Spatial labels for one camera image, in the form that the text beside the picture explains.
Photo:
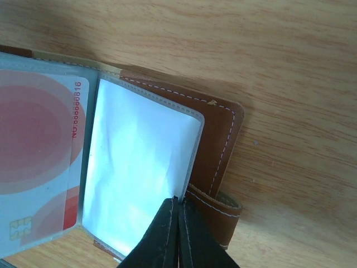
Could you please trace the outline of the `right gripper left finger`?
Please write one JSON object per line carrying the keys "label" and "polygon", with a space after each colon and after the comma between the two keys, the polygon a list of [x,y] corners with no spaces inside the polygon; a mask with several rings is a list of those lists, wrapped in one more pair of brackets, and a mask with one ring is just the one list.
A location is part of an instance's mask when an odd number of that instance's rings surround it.
{"label": "right gripper left finger", "polygon": [[165,199],[138,245],[118,268],[178,267],[178,217],[178,198]]}

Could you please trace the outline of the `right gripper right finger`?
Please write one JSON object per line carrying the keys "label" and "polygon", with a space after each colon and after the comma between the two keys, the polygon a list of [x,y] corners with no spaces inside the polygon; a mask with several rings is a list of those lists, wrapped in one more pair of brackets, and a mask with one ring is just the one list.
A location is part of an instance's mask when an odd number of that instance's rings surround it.
{"label": "right gripper right finger", "polygon": [[178,228],[179,267],[239,266],[216,242],[195,205],[187,199],[178,206]]}

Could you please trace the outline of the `brown leather card holder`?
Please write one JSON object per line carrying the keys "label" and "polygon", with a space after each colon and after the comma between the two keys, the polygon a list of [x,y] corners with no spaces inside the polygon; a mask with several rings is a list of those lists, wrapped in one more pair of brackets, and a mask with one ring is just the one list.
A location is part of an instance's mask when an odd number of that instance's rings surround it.
{"label": "brown leather card holder", "polygon": [[1,52],[103,71],[200,112],[205,124],[186,195],[197,206],[216,241],[223,249],[228,248],[242,206],[221,192],[220,185],[244,119],[244,109],[239,103],[138,74],[123,65],[4,45]]}

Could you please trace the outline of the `red circle white card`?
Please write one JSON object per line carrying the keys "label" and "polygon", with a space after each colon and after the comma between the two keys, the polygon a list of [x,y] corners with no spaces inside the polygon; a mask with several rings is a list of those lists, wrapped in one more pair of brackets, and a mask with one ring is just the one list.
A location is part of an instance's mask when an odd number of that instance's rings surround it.
{"label": "red circle white card", "polygon": [[77,221],[89,81],[1,71],[1,254]]}

